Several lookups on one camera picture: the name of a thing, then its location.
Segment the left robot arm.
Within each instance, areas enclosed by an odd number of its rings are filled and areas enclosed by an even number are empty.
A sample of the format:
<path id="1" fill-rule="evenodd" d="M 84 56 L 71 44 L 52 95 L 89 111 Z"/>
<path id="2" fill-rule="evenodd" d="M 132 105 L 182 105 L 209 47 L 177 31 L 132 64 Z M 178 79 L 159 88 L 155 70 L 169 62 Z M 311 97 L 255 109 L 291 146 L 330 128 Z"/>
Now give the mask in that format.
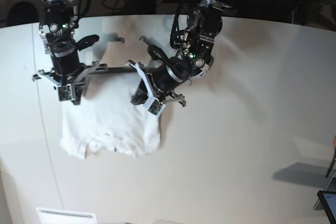
<path id="1" fill-rule="evenodd" d="M 149 102 L 161 106 L 178 102 L 186 106 L 184 95 L 176 94 L 175 89 L 210 70 L 214 62 L 215 37 L 223 27 L 223 10 L 232 7 L 234 1 L 181 0 L 170 35 L 170 46 L 177 50 L 175 56 L 168 57 L 158 46 L 149 45 L 148 54 L 152 60 L 160 62 L 158 68 L 145 72 L 139 63 L 129 63 L 141 76 L 131 103 Z"/>

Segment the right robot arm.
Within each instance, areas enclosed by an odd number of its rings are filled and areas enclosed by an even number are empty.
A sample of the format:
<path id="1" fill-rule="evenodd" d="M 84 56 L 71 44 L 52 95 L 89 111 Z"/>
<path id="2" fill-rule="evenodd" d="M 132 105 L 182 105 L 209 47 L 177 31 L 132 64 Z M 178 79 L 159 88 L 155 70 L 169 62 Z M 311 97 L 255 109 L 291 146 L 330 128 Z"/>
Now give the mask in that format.
<path id="1" fill-rule="evenodd" d="M 33 80 L 46 80 L 54 87 L 58 100 L 79 105 L 86 76 L 95 72 L 100 64 L 80 62 L 78 53 L 99 40 L 90 35 L 79 41 L 74 40 L 75 30 L 81 18 L 74 0 L 42 0 L 45 3 L 44 18 L 39 23 L 39 35 L 45 53 L 50 56 L 50 71 L 38 70 Z"/>

